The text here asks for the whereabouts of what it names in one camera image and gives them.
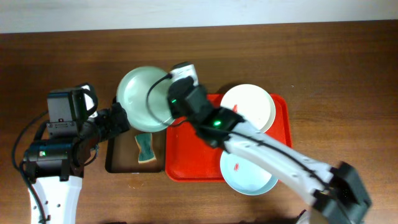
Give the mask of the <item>mint green plate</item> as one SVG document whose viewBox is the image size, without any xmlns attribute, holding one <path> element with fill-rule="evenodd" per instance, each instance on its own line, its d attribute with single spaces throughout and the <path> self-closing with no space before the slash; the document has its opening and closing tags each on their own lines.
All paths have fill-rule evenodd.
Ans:
<svg viewBox="0 0 398 224">
<path fill-rule="evenodd" d="M 127 73 L 119 83 L 116 101 L 126 111 L 133 128 L 154 133 L 174 122 L 167 103 L 171 81 L 166 79 L 155 84 L 166 74 L 158 67 L 138 67 Z"/>
</svg>

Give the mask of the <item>green yellow sponge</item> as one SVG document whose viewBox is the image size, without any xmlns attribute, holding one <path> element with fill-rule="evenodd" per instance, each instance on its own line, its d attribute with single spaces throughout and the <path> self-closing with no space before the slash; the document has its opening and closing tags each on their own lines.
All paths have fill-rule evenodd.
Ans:
<svg viewBox="0 0 398 224">
<path fill-rule="evenodd" d="M 139 148 L 138 163 L 144 164 L 156 160 L 153 150 L 153 140 L 151 133 L 142 133 L 135 136 Z"/>
</svg>

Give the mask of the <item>light blue plate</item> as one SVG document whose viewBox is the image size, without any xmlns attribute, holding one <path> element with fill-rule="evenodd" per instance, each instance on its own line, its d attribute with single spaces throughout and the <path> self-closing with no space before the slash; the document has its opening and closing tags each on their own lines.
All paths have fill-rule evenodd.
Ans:
<svg viewBox="0 0 398 224">
<path fill-rule="evenodd" d="M 221 154 L 220 170 L 225 182 L 244 195 L 262 195 L 270 191 L 279 181 L 252 162 L 226 151 Z"/>
</svg>

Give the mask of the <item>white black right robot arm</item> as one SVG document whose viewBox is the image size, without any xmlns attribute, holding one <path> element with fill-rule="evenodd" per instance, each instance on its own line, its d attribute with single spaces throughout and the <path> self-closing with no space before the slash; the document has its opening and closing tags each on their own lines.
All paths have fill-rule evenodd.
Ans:
<svg viewBox="0 0 398 224">
<path fill-rule="evenodd" d="M 169 72 L 167 101 L 174 118 L 186 117 L 196 135 L 270 172 L 301 196 L 311 209 L 299 223 L 360 224 L 372 206 L 357 170 L 342 162 L 335 168 L 304 156 L 263 134 L 227 108 L 216 108 L 198 82 L 193 64 L 183 62 Z"/>
</svg>

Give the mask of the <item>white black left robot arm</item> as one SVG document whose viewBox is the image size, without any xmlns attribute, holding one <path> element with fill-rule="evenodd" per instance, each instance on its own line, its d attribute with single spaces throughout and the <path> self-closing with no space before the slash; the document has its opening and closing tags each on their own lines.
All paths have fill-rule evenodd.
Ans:
<svg viewBox="0 0 398 224">
<path fill-rule="evenodd" d="M 32 223 L 74 223 L 84 169 L 98 155 L 98 145 L 129 130 L 119 103 L 98 110 L 88 83 L 53 90 L 47 115 L 19 167 L 30 194 Z"/>
</svg>

